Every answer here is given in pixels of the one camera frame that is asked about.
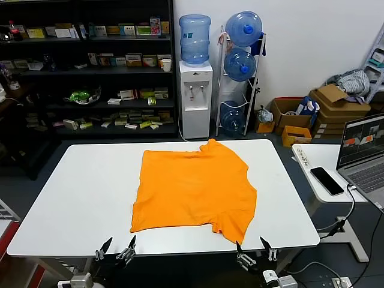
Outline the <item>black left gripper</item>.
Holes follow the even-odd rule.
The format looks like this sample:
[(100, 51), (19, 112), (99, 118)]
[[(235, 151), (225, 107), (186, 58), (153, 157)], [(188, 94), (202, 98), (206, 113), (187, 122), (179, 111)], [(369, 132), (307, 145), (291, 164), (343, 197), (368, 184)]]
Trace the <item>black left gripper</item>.
[(103, 260), (107, 253), (113, 238), (110, 237), (99, 250), (95, 251), (95, 259), (99, 261), (95, 277), (99, 279), (112, 279), (117, 272), (125, 269), (136, 255), (136, 237), (133, 236), (127, 248), (116, 256), (114, 261)]

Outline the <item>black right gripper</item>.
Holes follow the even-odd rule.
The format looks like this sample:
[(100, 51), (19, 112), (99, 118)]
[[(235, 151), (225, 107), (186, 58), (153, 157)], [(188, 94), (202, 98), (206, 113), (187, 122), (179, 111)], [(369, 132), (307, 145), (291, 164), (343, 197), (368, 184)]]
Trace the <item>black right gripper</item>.
[[(260, 236), (259, 238), (267, 253), (268, 260), (276, 261), (277, 249), (272, 248), (270, 243), (267, 240), (265, 240), (263, 237)], [(257, 262), (254, 259), (252, 259), (250, 256), (246, 255), (243, 252), (241, 245), (238, 243), (238, 241), (236, 241), (236, 250), (237, 250), (236, 261), (240, 265), (240, 267), (246, 270), (247, 273), (250, 274), (253, 278), (255, 278), (257, 282), (264, 282), (265, 279), (263, 276), (263, 271), (257, 268)]]

